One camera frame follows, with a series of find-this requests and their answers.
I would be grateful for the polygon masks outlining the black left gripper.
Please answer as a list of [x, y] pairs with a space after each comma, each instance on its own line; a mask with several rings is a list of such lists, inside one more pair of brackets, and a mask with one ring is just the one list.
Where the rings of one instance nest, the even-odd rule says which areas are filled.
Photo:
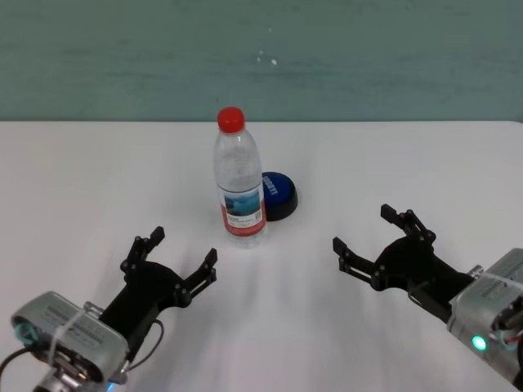
[[199, 268], [184, 279], [164, 265], [146, 262], [148, 255], [164, 238], [162, 226], [157, 226], [147, 238], [134, 238], [120, 265], [126, 273], [125, 287], [100, 316], [103, 324], [126, 340], [126, 360], [129, 362], [136, 357], [153, 321], [162, 311], [171, 307], [188, 307], [197, 295], [217, 280], [215, 248], [211, 248]]

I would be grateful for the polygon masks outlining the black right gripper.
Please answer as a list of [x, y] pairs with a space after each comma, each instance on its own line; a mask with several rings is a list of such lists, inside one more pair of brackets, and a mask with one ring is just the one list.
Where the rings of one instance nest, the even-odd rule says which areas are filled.
[[406, 291], [428, 313], [447, 323], [452, 314], [450, 301], [473, 282], [434, 254], [436, 234], [413, 210], [398, 212], [388, 204], [381, 218], [401, 229], [405, 237], [387, 246], [375, 262], [356, 255], [339, 237], [333, 238], [338, 268], [379, 292], [388, 288]]

